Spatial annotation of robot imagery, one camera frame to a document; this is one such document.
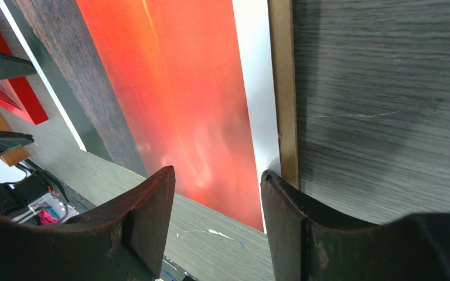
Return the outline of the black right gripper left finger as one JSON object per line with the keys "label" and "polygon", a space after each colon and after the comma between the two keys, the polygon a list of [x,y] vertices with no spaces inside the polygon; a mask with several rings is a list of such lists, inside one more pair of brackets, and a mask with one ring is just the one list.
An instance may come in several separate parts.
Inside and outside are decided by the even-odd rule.
{"label": "black right gripper left finger", "polygon": [[0,280],[156,280],[174,194],[175,170],[165,166],[62,224],[0,216]]}

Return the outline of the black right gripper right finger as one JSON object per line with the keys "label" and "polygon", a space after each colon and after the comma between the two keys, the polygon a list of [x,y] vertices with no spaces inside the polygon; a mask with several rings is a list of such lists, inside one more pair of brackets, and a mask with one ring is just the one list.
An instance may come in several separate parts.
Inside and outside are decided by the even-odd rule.
{"label": "black right gripper right finger", "polygon": [[378,225],[261,178],[276,280],[450,280],[450,213],[415,213]]}

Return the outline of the red picture frame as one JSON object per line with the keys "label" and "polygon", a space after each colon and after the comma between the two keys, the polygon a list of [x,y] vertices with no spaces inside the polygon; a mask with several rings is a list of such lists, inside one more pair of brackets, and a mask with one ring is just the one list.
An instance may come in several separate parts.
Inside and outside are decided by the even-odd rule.
{"label": "red picture frame", "polygon": [[[13,56],[0,32],[0,52]],[[26,77],[0,80],[0,107],[32,123],[48,120]]]}

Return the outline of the sunset photo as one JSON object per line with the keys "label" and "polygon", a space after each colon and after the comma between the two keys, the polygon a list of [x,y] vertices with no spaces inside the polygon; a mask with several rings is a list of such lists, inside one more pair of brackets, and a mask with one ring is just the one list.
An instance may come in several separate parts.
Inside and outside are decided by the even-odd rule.
{"label": "sunset photo", "polygon": [[0,1],[77,146],[264,230],[279,147],[267,1]]}

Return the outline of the brown backing board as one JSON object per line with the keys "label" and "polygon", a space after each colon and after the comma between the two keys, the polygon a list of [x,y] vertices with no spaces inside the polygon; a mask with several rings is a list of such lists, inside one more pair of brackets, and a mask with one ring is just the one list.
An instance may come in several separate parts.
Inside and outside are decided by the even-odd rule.
{"label": "brown backing board", "polygon": [[268,1],[281,176],[299,187],[292,2]]}

